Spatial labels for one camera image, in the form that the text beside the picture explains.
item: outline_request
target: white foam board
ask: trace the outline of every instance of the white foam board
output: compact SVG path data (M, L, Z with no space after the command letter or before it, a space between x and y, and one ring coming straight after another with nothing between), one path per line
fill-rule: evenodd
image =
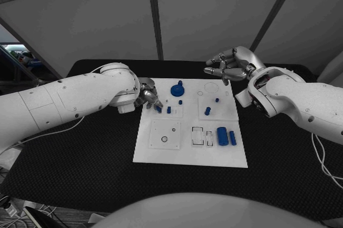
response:
M147 109L144 105L132 162L248 168L230 84L225 86L220 79L153 78L153 80L164 104L163 113L160 114L153 108ZM178 80L183 82L184 94L174 97L170 88ZM206 107L210 107L209 116L204 115ZM173 124L177 125L176 123L178 131L174 132L178 133L178 137L170 137L173 136L170 128ZM235 132L236 146L232 146L230 139L227 146L219 146L216 128L220 126L226 127L227 132L230 130ZM203 146L191 145L191 127L203 128L204 140L206 131L212 131L213 146L206 146L206 142ZM160 142L163 136L168 138L171 147Z

